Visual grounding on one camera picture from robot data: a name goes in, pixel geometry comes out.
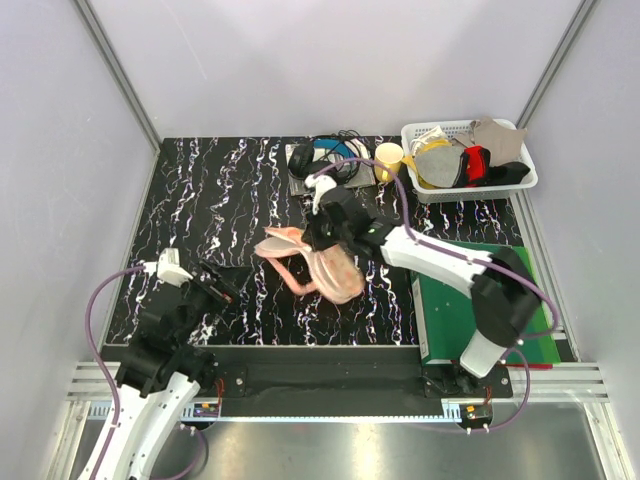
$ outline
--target pink slipper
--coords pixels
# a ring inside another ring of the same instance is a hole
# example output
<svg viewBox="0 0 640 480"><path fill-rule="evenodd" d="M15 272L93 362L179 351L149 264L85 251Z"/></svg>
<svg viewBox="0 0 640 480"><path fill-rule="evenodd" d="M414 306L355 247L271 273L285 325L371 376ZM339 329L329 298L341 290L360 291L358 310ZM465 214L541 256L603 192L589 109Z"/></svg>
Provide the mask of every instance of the pink slipper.
<svg viewBox="0 0 640 480"><path fill-rule="evenodd" d="M296 295L317 290L327 300L343 304L364 290L362 272L340 245L334 245L323 252L314 252L310 245L302 241L302 230L299 228L267 227L265 232L271 236L256 245L256 255L267 259ZM309 266L312 281L306 285L300 285L277 260L297 254L302 254Z"/></svg>

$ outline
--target gray wall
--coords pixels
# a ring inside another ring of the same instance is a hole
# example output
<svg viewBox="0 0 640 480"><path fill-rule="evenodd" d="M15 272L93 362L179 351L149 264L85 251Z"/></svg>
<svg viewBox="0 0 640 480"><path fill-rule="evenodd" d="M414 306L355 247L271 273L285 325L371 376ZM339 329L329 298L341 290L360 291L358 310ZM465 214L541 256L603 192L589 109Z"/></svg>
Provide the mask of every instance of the gray wall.
<svg viewBox="0 0 640 480"><path fill-rule="evenodd" d="M121 266L153 152L72 2L0 11L0 478L32 480L88 352L86 301Z"/></svg>
<svg viewBox="0 0 640 480"><path fill-rule="evenodd" d="M92 0L163 137L516 119L579 0Z"/></svg>
<svg viewBox="0 0 640 480"><path fill-rule="evenodd" d="M535 211L578 346L640 472L640 3L600 2L529 126Z"/></svg>

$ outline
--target plastic basket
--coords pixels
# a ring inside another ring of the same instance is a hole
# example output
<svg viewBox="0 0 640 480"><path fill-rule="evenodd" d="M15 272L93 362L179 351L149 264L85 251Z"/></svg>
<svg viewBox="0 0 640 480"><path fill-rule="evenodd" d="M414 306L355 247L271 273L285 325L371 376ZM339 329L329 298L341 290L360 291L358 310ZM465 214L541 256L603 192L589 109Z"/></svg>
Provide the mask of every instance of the plastic basket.
<svg viewBox="0 0 640 480"><path fill-rule="evenodd" d="M471 122L473 120L458 120L455 122L429 122L429 123L412 123L406 125L402 129L402 148L405 155L411 153L410 146L411 141L418 138L427 130L432 129L440 125L442 130L447 134L449 138L453 138L454 135L459 133L466 133L471 131ZM496 119L497 123L503 127L515 129L516 126L509 120ZM439 188L429 190L422 188L418 183L418 178L413 170L410 168L409 176L413 183L414 191L418 196L420 203L442 203L442 202L459 202L467 200L491 200L496 198L508 198L512 193L517 193L521 190L531 188L538 183L538 174L536 173L536 167L531 160L531 155L527 147L522 144L520 150L520 156L518 161L528 166L531 171L526 177L522 179L522 182L518 185L502 185L496 187L477 187L477 188Z"/></svg>

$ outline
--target headphones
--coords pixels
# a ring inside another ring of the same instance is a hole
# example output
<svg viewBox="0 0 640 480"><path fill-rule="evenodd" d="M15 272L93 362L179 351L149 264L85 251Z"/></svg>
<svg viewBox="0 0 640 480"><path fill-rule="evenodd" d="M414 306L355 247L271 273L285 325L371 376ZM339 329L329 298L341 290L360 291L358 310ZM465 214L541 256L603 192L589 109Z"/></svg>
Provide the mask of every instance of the headphones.
<svg viewBox="0 0 640 480"><path fill-rule="evenodd" d="M304 180L309 175L319 172L324 167L331 165L329 156L340 155L343 158L358 158L369 156L367 147L359 140L357 132L339 132L337 135L321 135L314 137L309 142L294 148L287 167L293 178ZM325 149L327 152L317 160L313 160L316 148ZM344 185L356 176L360 169L360 163L353 162L343 167L334 169L328 173L338 185Z"/></svg>

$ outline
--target green board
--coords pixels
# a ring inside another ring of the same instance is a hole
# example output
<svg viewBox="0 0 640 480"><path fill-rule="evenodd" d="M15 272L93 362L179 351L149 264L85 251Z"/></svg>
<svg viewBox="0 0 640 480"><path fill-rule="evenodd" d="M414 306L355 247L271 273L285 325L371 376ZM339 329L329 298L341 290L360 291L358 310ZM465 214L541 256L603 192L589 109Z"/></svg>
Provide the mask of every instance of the green board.
<svg viewBox="0 0 640 480"><path fill-rule="evenodd" d="M481 243L451 243L470 250L486 250L491 253L495 253L503 247L502 245ZM524 247L510 248L518 254L531 272L531 261L527 250ZM471 299L450 286L424 275L413 274L412 283L416 320L419 322L422 364L424 365L431 360L456 360L460 358L476 330ZM527 326L526 332L542 332L549 328L548 325L542 308L539 308ZM551 336L527 340L520 347L520 350L529 363L560 363L558 349ZM512 354L507 359L507 363L521 363L521 360L516 354Z"/></svg>

